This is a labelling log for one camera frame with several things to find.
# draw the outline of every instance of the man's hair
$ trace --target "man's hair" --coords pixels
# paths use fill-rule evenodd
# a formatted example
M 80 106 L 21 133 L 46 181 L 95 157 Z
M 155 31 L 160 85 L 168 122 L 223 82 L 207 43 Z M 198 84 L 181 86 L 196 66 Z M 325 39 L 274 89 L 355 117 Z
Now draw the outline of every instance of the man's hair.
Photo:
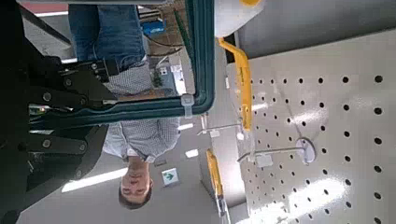
M 142 203 L 131 203 L 122 195 L 121 187 L 119 187 L 119 203 L 122 207 L 125 207 L 129 210 L 139 209 L 149 202 L 149 199 L 151 198 L 151 191 L 152 188 L 149 188 L 148 194 L 146 195 L 146 199 Z

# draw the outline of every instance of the metal rod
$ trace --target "metal rod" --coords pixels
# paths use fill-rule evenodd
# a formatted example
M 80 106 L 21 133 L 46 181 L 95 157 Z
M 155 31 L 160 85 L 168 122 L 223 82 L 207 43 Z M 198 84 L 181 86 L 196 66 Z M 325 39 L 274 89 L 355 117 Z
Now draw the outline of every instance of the metal rod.
M 71 47 L 72 43 L 71 41 L 52 27 L 50 27 L 48 24 L 46 24 L 43 20 L 38 18 L 34 13 L 29 11 L 28 9 L 24 8 L 23 6 L 20 5 L 20 12 L 21 15 L 29 22 L 46 32 L 47 34 L 53 36 L 57 40 L 63 42 L 67 46 Z
M 304 150 L 305 148 L 303 147 L 284 147 L 284 148 L 275 148 L 275 149 L 268 149 L 268 150 L 258 150 L 258 151 L 254 151 L 254 155 L 267 155 L 267 154 L 276 154 L 276 153 L 288 153 L 288 152 L 295 152 L 295 151 L 299 151 L 299 150 Z M 242 155 L 237 162 L 240 162 L 241 160 L 243 160 L 244 158 L 246 158 L 248 155 L 250 154 L 250 152 L 245 153 L 244 155 Z
M 213 127 L 213 128 L 208 128 L 208 129 L 202 129 L 200 132 L 198 132 L 197 135 L 200 135 L 203 132 L 210 132 L 212 130 L 221 130 L 221 129 L 228 129 L 232 127 L 237 127 L 241 126 L 241 124 L 229 124 L 229 125 L 224 125 L 224 126 L 219 126 L 219 127 Z

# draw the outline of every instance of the white plastic clip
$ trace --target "white plastic clip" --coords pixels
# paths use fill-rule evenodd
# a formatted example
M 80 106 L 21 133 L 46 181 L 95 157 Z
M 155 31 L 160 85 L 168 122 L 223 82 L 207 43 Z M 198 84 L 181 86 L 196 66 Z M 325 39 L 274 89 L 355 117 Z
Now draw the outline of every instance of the white plastic clip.
M 194 97 L 191 94 L 183 94 L 181 96 L 181 104 L 184 106 L 184 117 L 192 118 L 192 106 L 194 105 Z

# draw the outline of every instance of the fluorescent light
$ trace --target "fluorescent light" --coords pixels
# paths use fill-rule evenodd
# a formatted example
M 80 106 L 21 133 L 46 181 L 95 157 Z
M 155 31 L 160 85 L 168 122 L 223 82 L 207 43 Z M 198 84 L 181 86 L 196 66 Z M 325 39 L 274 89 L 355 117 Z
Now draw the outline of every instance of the fluorescent light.
M 76 63 L 76 62 L 77 62 L 77 58 L 62 60 L 62 63 Z
M 37 17 L 64 16 L 68 14 L 68 11 L 35 13 Z
M 182 131 L 182 130 L 190 129 L 192 127 L 194 127 L 194 124 L 193 123 L 188 123 L 188 124 L 183 124 L 183 125 L 178 126 L 177 129 L 179 131 Z
M 190 150 L 190 151 L 186 151 L 187 158 L 196 157 L 196 156 L 198 156 L 198 154 L 199 154 L 198 149 L 193 149 L 193 150 Z
M 102 175 L 95 175 L 92 177 L 80 179 L 78 181 L 72 181 L 64 185 L 62 188 L 62 193 L 65 193 L 67 191 L 75 190 L 75 189 L 82 189 L 88 186 L 100 184 L 109 180 L 117 179 L 126 174 L 128 171 L 128 168 L 123 168 L 120 170 L 108 172 Z
M 242 133 L 237 133 L 236 134 L 236 138 L 238 139 L 238 140 L 244 140 L 245 139 L 245 136 L 242 134 Z

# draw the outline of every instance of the white bottle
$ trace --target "white bottle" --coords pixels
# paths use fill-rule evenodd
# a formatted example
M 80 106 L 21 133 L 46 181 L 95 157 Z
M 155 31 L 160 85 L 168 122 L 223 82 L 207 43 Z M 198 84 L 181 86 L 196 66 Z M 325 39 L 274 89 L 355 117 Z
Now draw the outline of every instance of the white bottle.
M 264 0 L 215 0 L 215 36 L 237 31 L 264 9 Z

